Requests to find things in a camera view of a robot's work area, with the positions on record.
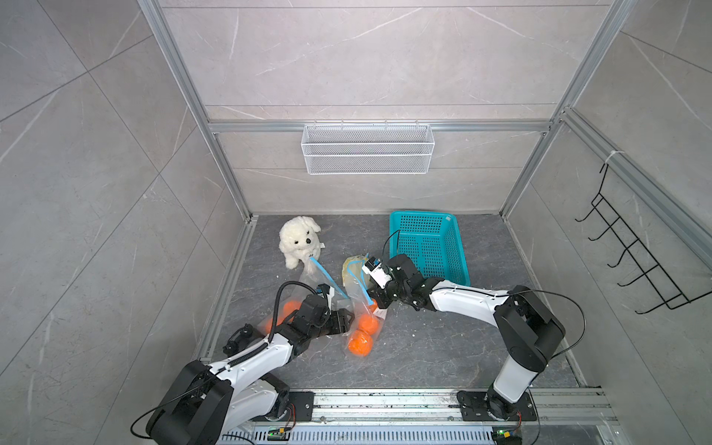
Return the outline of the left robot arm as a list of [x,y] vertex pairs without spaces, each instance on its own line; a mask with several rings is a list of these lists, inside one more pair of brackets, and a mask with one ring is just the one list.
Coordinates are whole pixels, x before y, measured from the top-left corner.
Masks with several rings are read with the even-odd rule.
[[132,435],[157,444],[214,444],[255,418],[294,426],[290,387],[274,370],[306,352],[314,339],[348,333],[355,315],[335,302],[335,287],[287,281],[278,290],[292,286],[306,290],[306,297],[289,311],[277,295],[265,337],[254,337],[250,346],[222,361],[188,363],[159,405],[142,414],[145,431]]

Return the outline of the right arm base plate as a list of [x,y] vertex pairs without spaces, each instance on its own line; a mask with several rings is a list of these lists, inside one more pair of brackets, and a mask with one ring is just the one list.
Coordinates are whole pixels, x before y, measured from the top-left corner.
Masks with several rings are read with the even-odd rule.
[[533,422],[538,420],[534,402],[525,392],[517,402],[508,402],[494,391],[460,390],[456,400],[465,421]]

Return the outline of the orange two bag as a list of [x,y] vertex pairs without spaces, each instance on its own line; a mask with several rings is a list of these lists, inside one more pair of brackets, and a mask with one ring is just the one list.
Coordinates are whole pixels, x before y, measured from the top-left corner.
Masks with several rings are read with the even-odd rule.
[[372,352],[373,347],[374,339],[370,334],[357,329],[350,335],[348,351],[351,354],[358,357],[366,357]]

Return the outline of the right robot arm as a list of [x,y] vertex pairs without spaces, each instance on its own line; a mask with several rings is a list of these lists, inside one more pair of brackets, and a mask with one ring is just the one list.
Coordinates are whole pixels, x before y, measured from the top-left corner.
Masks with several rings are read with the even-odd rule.
[[380,309],[399,301],[417,311],[457,313],[495,326],[508,357],[497,378],[477,402],[467,392],[458,394],[462,409],[483,408],[498,421],[523,416],[518,408],[531,383],[552,359],[564,354],[559,346],[565,326],[540,299],[538,289],[517,286],[511,290],[476,289],[445,278],[425,278],[405,254],[366,261],[362,270],[373,282],[367,289]]

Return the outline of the orange one bag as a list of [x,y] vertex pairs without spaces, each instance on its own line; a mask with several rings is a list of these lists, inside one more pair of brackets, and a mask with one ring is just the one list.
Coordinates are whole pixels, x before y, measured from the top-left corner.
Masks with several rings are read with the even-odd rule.
[[358,319],[358,329],[370,336],[375,336],[380,332],[381,320],[372,313],[366,313]]

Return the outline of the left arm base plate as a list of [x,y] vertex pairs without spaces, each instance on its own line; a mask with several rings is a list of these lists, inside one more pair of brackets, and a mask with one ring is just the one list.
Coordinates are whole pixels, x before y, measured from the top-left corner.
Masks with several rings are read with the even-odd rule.
[[276,403],[266,415],[260,417],[260,420],[279,422],[289,419],[290,422],[296,423],[311,422],[315,407],[314,399],[315,393],[313,391],[279,393]]

